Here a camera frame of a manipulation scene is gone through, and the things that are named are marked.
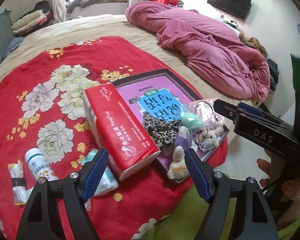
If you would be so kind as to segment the person right hand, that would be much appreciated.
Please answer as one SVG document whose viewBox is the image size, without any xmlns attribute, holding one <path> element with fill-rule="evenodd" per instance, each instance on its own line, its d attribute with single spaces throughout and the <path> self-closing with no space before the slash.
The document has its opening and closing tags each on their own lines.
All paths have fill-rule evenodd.
<svg viewBox="0 0 300 240">
<path fill-rule="evenodd" d="M 280 205 L 280 202 L 292 199 L 300 189 L 300 168 L 268 150 L 264 151 L 270 162 L 257 159 L 258 167 L 268 175 L 268 179 L 260 180 L 260 185 L 266 192 L 265 197 L 269 206 L 273 209 Z"/>
</svg>

